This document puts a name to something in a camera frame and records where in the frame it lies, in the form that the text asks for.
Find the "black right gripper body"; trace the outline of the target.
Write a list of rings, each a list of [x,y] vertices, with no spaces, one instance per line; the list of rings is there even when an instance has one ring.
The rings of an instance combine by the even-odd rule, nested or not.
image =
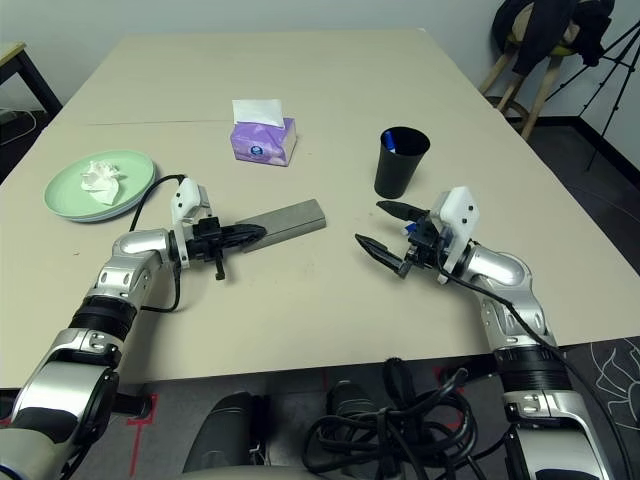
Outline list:
[[[419,268],[441,270],[441,239],[440,233],[430,216],[419,221],[409,221],[412,227],[406,227],[410,244],[404,260],[408,264],[408,272],[413,266]]]

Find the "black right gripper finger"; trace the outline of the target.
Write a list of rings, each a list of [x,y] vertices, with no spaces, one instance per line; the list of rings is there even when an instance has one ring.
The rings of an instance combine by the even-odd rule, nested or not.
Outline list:
[[[400,278],[405,278],[408,273],[408,264],[404,259],[391,253],[388,248],[373,238],[356,234],[357,243],[369,254],[374,260],[381,263],[385,267],[392,270]]]
[[[392,217],[403,221],[419,221],[430,213],[429,210],[392,200],[378,201],[376,205]]]

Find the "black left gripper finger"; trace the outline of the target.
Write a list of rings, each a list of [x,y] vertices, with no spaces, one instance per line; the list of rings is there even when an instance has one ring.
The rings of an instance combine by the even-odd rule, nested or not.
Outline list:
[[[263,238],[265,228],[255,224],[235,224],[221,228],[224,238]]]
[[[223,250],[233,249],[233,248],[245,248],[248,245],[251,245],[264,237],[264,232],[258,231],[249,231],[249,232],[239,232],[239,231],[227,231],[222,234],[221,239],[221,248]]]

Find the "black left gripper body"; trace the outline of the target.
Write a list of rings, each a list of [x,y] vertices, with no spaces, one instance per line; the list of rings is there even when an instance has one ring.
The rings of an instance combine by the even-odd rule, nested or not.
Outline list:
[[[190,260],[213,262],[216,267],[215,278],[225,279],[223,266],[223,232],[217,217],[201,219],[192,228],[193,238],[187,241],[187,253]]]

